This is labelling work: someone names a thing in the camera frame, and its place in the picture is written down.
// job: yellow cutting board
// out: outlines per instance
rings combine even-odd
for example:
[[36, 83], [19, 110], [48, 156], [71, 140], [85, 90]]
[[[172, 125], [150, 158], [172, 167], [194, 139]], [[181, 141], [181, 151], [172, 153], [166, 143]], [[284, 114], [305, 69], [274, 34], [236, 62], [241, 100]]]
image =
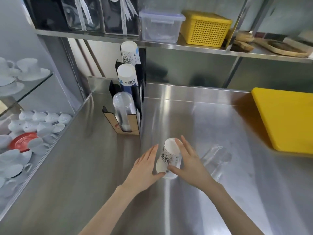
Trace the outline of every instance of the yellow cutting board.
[[276, 150], [313, 154], [312, 93], [264, 88], [251, 93]]

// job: left hand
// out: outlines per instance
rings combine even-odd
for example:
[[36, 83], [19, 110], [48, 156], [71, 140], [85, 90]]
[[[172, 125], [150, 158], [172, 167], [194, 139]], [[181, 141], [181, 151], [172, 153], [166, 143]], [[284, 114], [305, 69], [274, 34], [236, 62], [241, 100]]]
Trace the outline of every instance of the left hand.
[[166, 174], [165, 172], [160, 172], [157, 175], [152, 174], [158, 146], [159, 145], [157, 144], [151, 147], [146, 153], [135, 161], [131, 172], [122, 184], [123, 187], [131, 190], [134, 195], [148, 189], [153, 183]]

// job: yellow basket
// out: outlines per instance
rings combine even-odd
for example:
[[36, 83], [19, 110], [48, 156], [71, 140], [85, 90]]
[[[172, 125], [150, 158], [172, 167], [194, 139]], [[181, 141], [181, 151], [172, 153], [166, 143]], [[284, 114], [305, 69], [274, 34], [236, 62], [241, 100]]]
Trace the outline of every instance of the yellow basket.
[[186, 20], [180, 33], [188, 44], [221, 47], [232, 20], [214, 13], [183, 11]]

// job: forearm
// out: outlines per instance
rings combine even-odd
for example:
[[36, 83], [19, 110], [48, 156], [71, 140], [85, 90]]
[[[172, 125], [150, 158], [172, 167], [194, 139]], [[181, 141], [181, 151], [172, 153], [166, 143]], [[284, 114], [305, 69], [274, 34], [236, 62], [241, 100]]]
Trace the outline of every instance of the forearm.
[[135, 193], [123, 186], [118, 186], [79, 235], [109, 235], [134, 197]]
[[264, 235], [221, 184], [207, 186], [203, 191], [215, 205], [232, 235]]

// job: clear plastic cup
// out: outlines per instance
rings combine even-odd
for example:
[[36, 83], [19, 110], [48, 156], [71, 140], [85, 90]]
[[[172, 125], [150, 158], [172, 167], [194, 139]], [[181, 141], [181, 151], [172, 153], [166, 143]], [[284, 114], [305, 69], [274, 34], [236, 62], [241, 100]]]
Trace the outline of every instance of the clear plastic cup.
[[218, 181], [231, 159], [232, 154], [225, 147], [215, 145], [206, 152], [201, 161], [213, 179]]
[[125, 132], [131, 132], [127, 115], [136, 114], [134, 100], [126, 91], [118, 92], [113, 97], [113, 106], [115, 108], [115, 117], [121, 129]]

